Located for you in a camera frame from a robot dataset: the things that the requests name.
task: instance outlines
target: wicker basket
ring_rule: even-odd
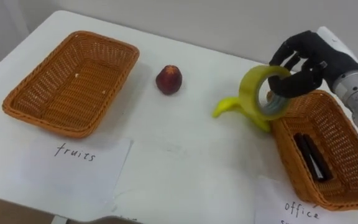
[[[278,151],[297,196],[328,210],[358,209],[358,135],[336,100],[324,91],[295,98],[272,121]],[[333,178],[314,181],[293,136],[308,134]]]
[[[86,137],[98,127],[138,57],[132,45],[74,32],[10,92],[2,109],[49,131]]]

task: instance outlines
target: basket rim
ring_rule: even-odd
[[[129,73],[132,69],[132,67],[135,65],[137,59],[139,58],[140,55],[140,51],[137,47],[125,43],[123,41],[120,40],[116,40],[113,39],[111,37],[106,37],[103,36],[101,34],[97,34],[94,32],[90,32],[90,31],[86,31],[86,30],[78,30],[78,31],[74,31],[71,34],[69,34],[67,37],[65,37],[65,39],[60,42],[58,44],[57,47],[55,47],[46,58],[44,58],[42,60],[42,62],[40,62],[4,99],[3,103],[2,103],[2,110],[10,115],[13,116],[19,120],[25,121],[26,123],[30,123],[30,124],[34,124],[33,122],[30,121],[35,121],[37,123],[40,123],[44,126],[50,127],[52,129],[54,129],[55,131],[58,130],[63,130],[65,132],[69,132],[69,133],[83,133],[86,132],[87,130],[91,129],[93,127],[93,125],[95,125],[98,122],[98,118],[102,115],[103,111],[106,109],[106,107],[108,105],[110,105],[110,99],[113,97],[114,92],[110,91],[109,95],[106,97],[105,101],[103,102],[103,105],[98,109],[98,111],[94,114],[92,120],[83,128],[72,128],[72,127],[68,127],[68,126],[61,126],[58,124],[54,124],[54,123],[50,123],[44,119],[40,119],[40,118],[36,118],[35,116],[31,116],[27,113],[21,112],[17,109],[12,108],[11,104],[12,102],[16,99],[16,97],[18,96],[19,93],[21,93],[21,91],[29,86],[29,82],[32,81],[33,79],[37,78],[37,75],[45,68],[47,67],[51,61],[55,58],[58,57],[58,53],[61,51],[62,48],[64,48],[64,46],[66,46],[67,43],[69,43],[70,41],[73,40],[73,38],[76,35],[79,34],[84,34],[84,35],[90,35],[93,37],[96,37],[98,39],[104,39],[107,40],[109,42],[114,42],[116,44],[119,45],[123,45],[127,48],[129,48],[133,54],[132,54],[132,60],[130,61],[130,63],[127,63],[127,65],[124,67],[123,72],[122,73]]]

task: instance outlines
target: white table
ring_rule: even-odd
[[[134,145],[102,210],[62,202],[45,189],[13,181],[23,146],[44,132],[6,116],[5,96],[68,34],[89,30],[137,46],[140,58],[94,134]],[[168,64],[184,78],[162,95],[154,79]],[[216,103],[237,95],[257,62],[58,11],[0,63],[0,199],[79,221],[112,216],[142,223],[253,223],[258,175],[287,181],[274,141],[237,113],[211,117]],[[358,212],[354,212],[358,223]]]

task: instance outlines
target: apple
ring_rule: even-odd
[[[167,65],[157,75],[155,82],[163,94],[172,95],[179,90],[181,79],[179,68],[174,65]]]

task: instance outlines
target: masking tape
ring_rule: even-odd
[[[278,75],[285,78],[291,73],[284,67],[259,65],[251,68],[241,80],[239,89],[239,103],[242,109],[254,119],[271,121],[282,117],[289,105],[289,99],[273,94],[266,104],[259,102],[259,90],[268,77]]]

